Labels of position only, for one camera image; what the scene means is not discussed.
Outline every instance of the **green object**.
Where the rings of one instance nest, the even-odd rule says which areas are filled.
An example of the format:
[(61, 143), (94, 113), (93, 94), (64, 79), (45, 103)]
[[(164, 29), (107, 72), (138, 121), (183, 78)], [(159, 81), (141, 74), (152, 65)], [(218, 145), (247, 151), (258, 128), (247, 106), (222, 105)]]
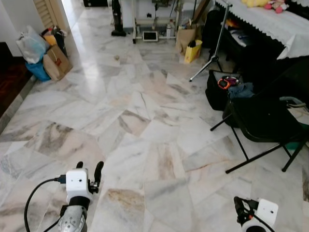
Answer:
[[(308, 129), (309, 129), (309, 125), (307, 125), (307, 124), (300, 123), (300, 125), (301, 125), (302, 128), (304, 128), (305, 130), (308, 130)], [(285, 147), (286, 147), (288, 150), (296, 150), (296, 148), (298, 147), (298, 145), (299, 145), (298, 142), (291, 142), (291, 143), (288, 143), (287, 145), (285, 145)]]

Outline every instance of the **white plastic bag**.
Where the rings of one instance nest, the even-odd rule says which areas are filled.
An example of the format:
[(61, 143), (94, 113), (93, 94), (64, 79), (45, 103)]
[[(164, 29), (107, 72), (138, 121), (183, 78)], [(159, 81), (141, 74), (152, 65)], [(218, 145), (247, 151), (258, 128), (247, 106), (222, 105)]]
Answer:
[(24, 59), (30, 63), (37, 63), (49, 48), (46, 42), (31, 26), (27, 26), (24, 32), (20, 33), (16, 41)]

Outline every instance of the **black chair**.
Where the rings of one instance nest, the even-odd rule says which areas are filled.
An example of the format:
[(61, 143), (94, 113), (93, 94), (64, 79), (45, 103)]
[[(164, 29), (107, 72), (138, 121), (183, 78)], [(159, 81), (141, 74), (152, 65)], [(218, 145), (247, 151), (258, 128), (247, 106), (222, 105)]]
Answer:
[[(237, 124), (241, 132), (249, 140), (254, 142), (278, 142), (279, 144), (250, 159), (234, 127), (231, 126), (246, 161), (227, 170), (227, 174), (281, 147), (290, 157), (282, 169), (285, 172), (306, 141), (308, 141), (309, 130), (304, 129), (291, 115), (286, 103), (279, 100), (280, 96), (293, 96), (309, 105), (308, 58), (294, 64), (255, 97), (229, 101), (226, 107), (230, 113), (211, 128), (211, 131), (223, 122), (228, 122), (228, 125)], [(299, 142), (293, 154), (290, 154), (285, 147), (289, 142)]]

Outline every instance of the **stuffed toy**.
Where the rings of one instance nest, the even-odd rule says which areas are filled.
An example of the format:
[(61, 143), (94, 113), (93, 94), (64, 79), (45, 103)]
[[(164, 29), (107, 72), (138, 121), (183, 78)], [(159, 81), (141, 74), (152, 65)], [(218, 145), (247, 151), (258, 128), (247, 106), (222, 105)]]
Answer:
[(289, 5), (285, 4), (284, 0), (273, 0), (269, 1), (264, 8), (271, 10), (274, 9), (277, 14), (282, 13), (284, 10), (288, 9)]
[(254, 6), (265, 6), (269, 0), (241, 0), (242, 3), (246, 4), (248, 7)]

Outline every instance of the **brown paper bag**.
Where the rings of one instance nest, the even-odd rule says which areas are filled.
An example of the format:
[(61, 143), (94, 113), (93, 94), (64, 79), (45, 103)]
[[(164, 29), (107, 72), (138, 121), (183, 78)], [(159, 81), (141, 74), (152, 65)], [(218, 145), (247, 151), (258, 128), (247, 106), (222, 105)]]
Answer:
[(72, 69), (73, 66), (69, 62), (68, 58), (60, 50), (58, 45), (52, 46), (47, 51), (47, 55), (55, 63), (59, 71), (64, 73), (64, 75)]
[(176, 49), (185, 55), (188, 44), (195, 39), (196, 29), (181, 29), (177, 33)]
[(48, 55), (43, 56), (43, 67), (53, 81), (60, 81), (64, 77), (64, 73)]

